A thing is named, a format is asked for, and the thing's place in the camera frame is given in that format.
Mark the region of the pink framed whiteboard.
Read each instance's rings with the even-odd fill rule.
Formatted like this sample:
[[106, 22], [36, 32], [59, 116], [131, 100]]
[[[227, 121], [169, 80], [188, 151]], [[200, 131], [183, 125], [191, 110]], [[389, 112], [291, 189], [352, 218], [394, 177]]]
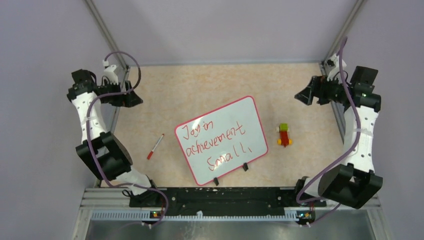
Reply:
[[269, 151], [255, 99], [250, 95], [177, 125], [174, 134], [198, 186]]

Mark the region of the red whiteboard marker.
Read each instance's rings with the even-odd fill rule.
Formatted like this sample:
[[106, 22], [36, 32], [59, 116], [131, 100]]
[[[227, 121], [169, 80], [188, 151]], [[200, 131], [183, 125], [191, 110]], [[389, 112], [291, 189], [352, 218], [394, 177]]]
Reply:
[[164, 138], [165, 134], [162, 133], [161, 136], [159, 137], [159, 139], [157, 140], [157, 142], [155, 143], [155, 145], [153, 146], [153, 148], [151, 149], [151, 151], [149, 152], [149, 154], [147, 155], [146, 159], [150, 160], [152, 155], [154, 154], [156, 148], [158, 147], [158, 145], [160, 144], [160, 142], [162, 141], [162, 139]]

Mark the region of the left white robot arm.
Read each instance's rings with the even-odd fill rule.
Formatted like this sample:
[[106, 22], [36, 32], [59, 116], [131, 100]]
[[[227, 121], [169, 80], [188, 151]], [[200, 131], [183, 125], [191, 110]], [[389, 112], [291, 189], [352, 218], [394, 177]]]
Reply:
[[115, 70], [116, 65], [107, 66], [100, 84], [89, 70], [72, 72], [74, 83], [66, 97], [77, 110], [80, 121], [81, 143], [75, 150], [97, 179], [118, 180], [130, 189], [131, 197], [141, 196], [147, 206], [154, 207], [160, 202], [161, 194], [147, 175], [133, 167], [129, 152], [107, 129], [101, 113], [102, 104], [131, 108], [143, 103], [131, 90], [130, 81], [119, 82]]

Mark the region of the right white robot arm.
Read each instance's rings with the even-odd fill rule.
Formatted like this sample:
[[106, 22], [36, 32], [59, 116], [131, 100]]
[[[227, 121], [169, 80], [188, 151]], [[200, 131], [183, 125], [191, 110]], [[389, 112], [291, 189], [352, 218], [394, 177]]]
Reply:
[[349, 82], [326, 75], [312, 76], [295, 99], [311, 105], [340, 103], [344, 107], [343, 154], [315, 177], [297, 181], [293, 200], [299, 206], [312, 201], [331, 200], [360, 209], [383, 185], [373, 164], [374, 127], [381, 110], [381, 96], [373, 92], [378, 70], [357, 66]]

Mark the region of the red green toy car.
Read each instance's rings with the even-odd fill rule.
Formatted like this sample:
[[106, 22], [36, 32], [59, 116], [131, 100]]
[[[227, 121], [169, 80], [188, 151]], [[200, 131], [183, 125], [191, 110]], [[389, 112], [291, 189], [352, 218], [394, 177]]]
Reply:
[[279, 146], [287, 147], [293, 144], [293, 140], [289, 137], [289, 125], [287, 123], [280, 123], [276, 127], [276, 132], [279, 134], [277, 139]]

